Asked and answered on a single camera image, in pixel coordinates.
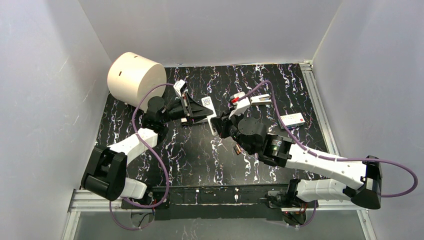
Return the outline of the white remote control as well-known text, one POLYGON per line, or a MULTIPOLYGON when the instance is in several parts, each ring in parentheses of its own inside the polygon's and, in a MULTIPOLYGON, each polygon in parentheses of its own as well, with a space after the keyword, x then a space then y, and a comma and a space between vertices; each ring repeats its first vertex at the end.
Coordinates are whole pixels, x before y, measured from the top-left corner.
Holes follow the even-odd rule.
POLYGON ((212 98, 210 96, 203 97, 201 99, 201 103, 204 107, 206 107, 206 108, 208 108, 209 110, 212 111, 212 113, 209 114, 206 118, 207 118, 207 122, 208 122, 208 125, 209 125, 209 128, 211 130, 212 135, 217 136, 218 132, 211 122, 212 118, 217 117, 216 110, 215 110, 215 107, 214 107, 213 102, 212 102, 212 98))

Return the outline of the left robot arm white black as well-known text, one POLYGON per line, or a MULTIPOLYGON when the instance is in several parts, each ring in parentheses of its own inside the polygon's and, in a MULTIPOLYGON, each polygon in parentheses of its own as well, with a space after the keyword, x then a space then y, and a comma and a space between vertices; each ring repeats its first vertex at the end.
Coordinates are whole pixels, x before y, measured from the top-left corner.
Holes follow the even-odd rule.
POLYGON ((198 103, 187 93, 182 93, 171 103, 166 103, 160 96, 150 98, 147 111, 142 116, 141 128, 136 133, 118 143, 93 148, 81 186, 110 201, 118 198, 142 199, 148 186, 127 177, 127 165, 164 140, 168 122, 185 119, 187 125, 192 125, 216 116, 212 103, 207 103, 207 100, 204 97, 198 103))

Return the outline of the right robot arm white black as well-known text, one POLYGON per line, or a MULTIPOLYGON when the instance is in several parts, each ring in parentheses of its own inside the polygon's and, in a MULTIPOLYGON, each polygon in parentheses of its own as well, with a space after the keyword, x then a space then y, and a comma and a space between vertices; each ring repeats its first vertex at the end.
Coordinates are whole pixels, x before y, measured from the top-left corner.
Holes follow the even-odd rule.
POLYGON ((347 160, 315 149, 301 147, 293 138, 268 132, 253 117, 241 115, 212 117, 212 130, 220 138, 232 138, 235 151, 256 155, 273 167, 298 169, 324 176, 321 180, 293 180, 284 201, 310 203, 315 200, 350 201, 371 210, 381 208, 382 168, 376 158, 347 160))

